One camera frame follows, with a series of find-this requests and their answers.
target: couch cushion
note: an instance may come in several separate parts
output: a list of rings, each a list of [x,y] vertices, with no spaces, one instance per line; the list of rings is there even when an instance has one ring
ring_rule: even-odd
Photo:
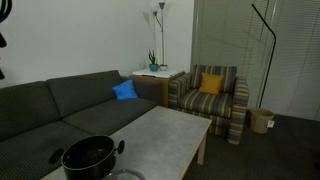
[[[59,119],[45,82],[0,89],[0,141]]]
[[[117,86],[112,87],[118,100],[136,99],[138,95],[133,87],[132,80],[127,80]]]
[[[112,87],[121,83],[119,72],[108,71],[48,80],[62,117],[114,99]]]
[[[178,100],[178,108],[230,118],[232,97],[229,93],[212,95],[191,89]]]
[[[201,73],[223,75],[223,81],[221,86],[222,92],[233,93],[234,84],[237,75],[236,66],[206,66],[206,65],[194,65],[192,70],[191,88],[199,89],[201,85]]]
[[[61,166],[60,160],[48,163],[56,150],[88,136],[57,121],[7,139],[0,143],[0,179],[40,179]]]
[[[109,100],[71,114],[66,123],[94,135],[110,135],[156,106],[145,99]]]

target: armchair cushion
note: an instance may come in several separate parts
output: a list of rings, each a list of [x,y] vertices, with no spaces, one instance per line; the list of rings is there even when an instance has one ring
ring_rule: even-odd
[[[201,85],[201,73],[223,75],[221,91],[226,93],[233,93],[234,84],[236,80],[237,67],[236,66],[206,66],[194,65],[192,71],[191,88],[199,89]]]
[[[221,89],[223,76],[202,73],[201,77],[202,77],[202,81],[201,81],[201,86],[199,91],[202,93],[218,95]]]
[[[191,89],[178,100],[178,107],[189,111],[230,118],[232,98],[232,94],[229,93],[212,95],[201,93],[198,89]]]

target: couch armrest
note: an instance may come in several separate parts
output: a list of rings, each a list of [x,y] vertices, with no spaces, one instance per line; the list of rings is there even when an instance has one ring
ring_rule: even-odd
[[[246,117],[249,100],[249,88],[245,77],[237,77],[233,95],[231,110],[231,122],[228,134],[228,141],[232,144],[239,144],[243,125]]]
[[[121,77],[122,81],[130,80],[130,77]],[[133,86],[139,98],[154,101],[157,105],[161,105],[162,86],[158,82],[139,81],[133,79]]]
[[[184,74],[169,83],[168,106],[177,109],[178,99],[190,89],[191,73]]]

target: table leg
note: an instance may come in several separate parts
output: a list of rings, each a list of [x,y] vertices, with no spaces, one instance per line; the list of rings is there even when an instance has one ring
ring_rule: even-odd
[[[206,150],[206,139],[207,139],[207,133],[202,138],[202,141],[200,143],[199,149],[198,149],[198,161],[197,163],[202,165],[204,161],[204,153]]]

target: floor lamp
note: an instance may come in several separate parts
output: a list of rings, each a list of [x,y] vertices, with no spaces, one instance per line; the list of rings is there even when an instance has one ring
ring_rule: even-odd
[[[262,20],[263,24],[267,26],[267,28],[268,28],[269,31],[272,33],[273,38],[274,38],[273,47],[272,47],[272,51],[271,51],[271,55],[270,55],[270,60],[269,60],[269,63],[268,63],[267,74],[266,74],[266,77],[265,77],[265,79],[264,79],[264,84],[263,84],[263,88],[262,88],[262,94],[261,94],[260,102],[259,102],[259,108],[261,108],[261,103],[262,103],[262,99],[263,99],[263,96],[264,96],[264,91],[265,91],[265,89],[266,89],[266,85],[267,85],[267,81],[268,81],[270,66],[271,66],[271,63],[272,63],[274,48],[276,47],[277,37],[276,37],[276,34],[272,31],[272,29],[271,29],[270,26],[268,25],[268,23],[264,20],[264,18],[262,17],[262,15],[260,14],[260,12],[259,12],[258,9],[256,8],[256,6],[255,6],[254,4],[251,4],[251,6],[252,6],[253,9],[256,11],[256,13],[259,15],[259,17],[260,17],[260,19]]]
[[[2,0],[1,1],[1,8],[0,8],[0,23],[2,21],[6,20],[7,17],[9,16],[10,12],[12,9],[12,0]],[[6,47],[7,42],[3,38],[2,34],[0,33],[0,48]],[[0,79],[4,79],[4,75],[0,69]]]
[[[168,68],[168,65],[166,65],[165,63],[164,63],[164,35],[163,35],[163,29],[164,29],[164,24],[163,24],[163,9],[164,9],[164,5],[166,4],[166,0],[159,0],[159,4],[157,4],[157,3],[155,3],[155,2],[151,2],[150,4],[149,4],[149,6],[150,6],[150,8],[151,8],[151,10],[152,10],[152,12],[153,12],[153,14],[154,14],[154,16],[155,16],[155,18],[156,18],[156,20],[157,20],[157,22],[158,22],[158,24],[159,24],[159,26],[160,26],[160,28],[161,28],[161,38],[162,38],[162,64],[160,64],[160,70],[162,70],[162,71],[165,71],[165,70],[167,70],[167,68]],[[158,9],[159,9],[159,7],[160,7],[160,9],[161,9],[161,23],[160,23],[160,21],[159,21],[159,19],[158,19],[158,17],[157,17],[157,14],[158,14]]]

